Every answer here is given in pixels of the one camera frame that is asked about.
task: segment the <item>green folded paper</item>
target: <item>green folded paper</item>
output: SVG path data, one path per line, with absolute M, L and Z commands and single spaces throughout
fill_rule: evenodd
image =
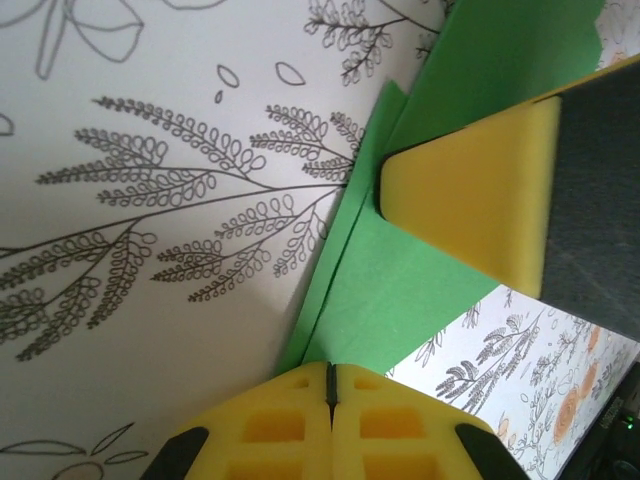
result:
M 457 2 L 409 99 L 393 84 L 380 97 L 278 373 L 314 360 L 382 373 L 497 286 L 379 216 L 380 162 L 593 72 L 602 5 Z

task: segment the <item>plant illustration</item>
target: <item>plant illustration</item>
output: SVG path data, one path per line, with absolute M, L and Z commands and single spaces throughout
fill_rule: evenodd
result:
M 0 455 L 73 457 L 73 463 L 70 462 L 69 465 L 55 473 L 51 480 L 74 480 L 80 478 L 102 480 L 108 471 L 113 470 L 115 472 L 117 470 L 111 467 L 133 462 L 149 455 L 144 450 L 130 450 L 119 453 L 108 452 L 133 425 L 133 423 L 130 423 L 114 430 L 90 450 L 58 440 L 30 440 L 1 448 Z
M 340 10 L 333 0 L 309 0 L 309 20 L 304 31 L 309 35 L 322 35 L 324 48 L 337 48 L 347 52 L 342 62 L 342 84 L 360 81 L 362 75 L 373 76 L 376 65 L 382 63 L 382 52 L 393 47 L 393 36 L 389 31 L 394 25 L 410 23 L 419 30 L 416 57 L 423 58 L 431 52 L 440 30 L 424 25 L 403 14 L 385 0 L 378 0 L 392 16 L 386 22 L 371 24 L 365 15 L 365 0 L 342 3 Z M 444 15 L 448 15 L 452 0 L 438 0 Z
M 424 342 L 418 349 L 414 362 L 421 363 L 422 368 L 426 367 L 431 357 L 436 354 L 436 348 L 442 347 L 442 339 L 444 338 L 445 333 L 447 333 L 447 329 L 443 328 L 429 340 Z
M 591 334 L 593 326 L 590 323 L 574 316 L 568 316 L 568 318 L 572 319 L 573 332 L 563 331 L 558 337 L 556 351 L 538 358 L 538 362 L 531 372 L 531 386 L 535 387 L 544 379 L 549 379 L 557 370 L 563 358 L 566 358 L 565 361 L 569 363 L 576 352 L 578 344 L 581 341 L 586 341 Z
M 504 308 L 510 308 L 513 303 L 513 288 L 507 288 L 504 295 Z
M 506 326 L 493 330 L 484 338 L 484 347 L 476 356 L 475 363 L 463 360 L 460 366 L 446 371 L 449 376 L 436 386 L 437 397 L 452 404 L 466 396 L 466 402 L 460 408 L 477 414 L 498 381 L 511 377 L 526 358 L 538 337 L 541 315 L 542 312 L 526 328 L 522 327 L 522 316 L 509 315 Z M 488 362 L 490 365 L 481 370 Z
M 115 114 L 150 123 L 164 132 L 164 139 L 82 128 L 75 132 L 76 140 L 102 152 L 104 158 L 46 172 L 36 179 L 43 186 L 103 184 L 106 188 L 97 194 L 98 202 L 142 212 L 34 244 L 0 249 L 0 258 L 7 265 L 0 273 L 0 290 L 11 291 L 0 299 L 0 344 L 38 333 L 17 355 L 21 361 L 42 354 L 81 322 L 92 329 L 117 311 L 154 253 L 157 235 L 144 228 L 150 218 L 215 208 L 231 200 L 247 202 L 210 238 L 193 239 L 157 254 L 157 260 L 168 265 L 151 279 L 196 284 L 188 296 L 191 302 L 224 295 L 268 264 L 275 277 L 296 270 L 327 236 L 318 205 L 345 186 L 363 134 L 343 113 L 335 112 L 324 121 L 299 107 L 270 105 L 267 116 L 280 129 L 251 136 L 246 147 L 216 127 L 156 105 L 108 97 L 94 102 Z M 346 153 L 326 144 L 330 125 L 346 143 Z M 191 147 L 202 158 L 202 166 L 172 162 L 174 142 Z M 262 183 L 257 174 L 268 160 L 259 150 L 299 157 L 300 171 L 311 183 Z M 212 195 L 230 181 L 244 185 L 239 190 L 242 193 Z M 270 241 L 278 236 L 286 238 L 285 247 L 275 251 Z M 67 284 L 56 283 L 55 288 L 34 285 L 41 277 L 68 267 L 79 273 Z
M 478 321 L 480 320 L 480 304 L 481 302 L 472 305 L 469 310 L 465 312 L 464 319 L 462 320 L 463 327 L 476 328 L 478 326 Z
M 527 431 L 508 447 L 526 472 L 536 473 L 542 480 L 547 478 L 544 475 L 545 462 L 553 448 L 547 437 L 553 435 L 554 419 L 557 421 L 557 405 L 551 402 L 556 394 L 556 381 L 536 390 L 528 402 L 530 410 Z
M 200 10 L 215 7 L 226 0 L 163 0 L 174 10 Z M 48 80 L 60 51 L 65 32 L 71 27 L 80 39 L 105 60 L 126 62 L 140 41 L 144 22 L 128 0 L 103 2 L 99 8 L 87 8 L 86 0 L 5 0 L 0 14 L 0 29 L 27 20 L 40 10 L 46 11 L 38 54 L 36 75 Z
M 618 382 L 626 372 L 630 359 L 634 352 L 627 345 L 616 351 L 613 360 L 601 370 L 596 383 L 591 390 L 591 398 L 599 400 L 602 395 L 608 398 L 618 385 Z

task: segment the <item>black foam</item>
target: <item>black foam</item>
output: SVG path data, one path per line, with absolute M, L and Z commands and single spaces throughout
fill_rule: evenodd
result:
M 640 62 L 562 94 L 541 300 L 640 340 Z

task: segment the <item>yellow foam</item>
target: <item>yellow foam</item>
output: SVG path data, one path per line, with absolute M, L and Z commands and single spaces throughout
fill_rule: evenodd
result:
M 326 364 L 312 363 L 263 383 L 185 426 L 209 437 L 186 480 L 326 480 L 331 427 Z
M 455 426 L 482 420 L 354 365 L 338 365 L 336 480 L 482 480 Z
M 393 155 L 382 169 L 382 215 L 539 296 L 560 104 L 520 104 Z
M 364 368 L 326 363 L 264 383 L 186 425 L 209 431 L 186 480 L 482 480 L 455 433 L 478 418 Z

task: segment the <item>foam padding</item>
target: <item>foam padding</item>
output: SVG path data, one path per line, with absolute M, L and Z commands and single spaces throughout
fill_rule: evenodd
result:
M 337 377 L 334 479 L 483 480 L 455 431 L 482 420 L 361 367 Z
M 473 458 L 492 461 L 479 470 Z M 370 370 L 318 362 L 205 412 L 142 478 L 490 480 L 505 471 L 527 478 L 477 417 Z
M 538 296 L 560 104 L 518 105 L 392 155 L 382 168 L 382 215 Z
M 640 61 L 562 93 L 541 300 L 640 340 Z

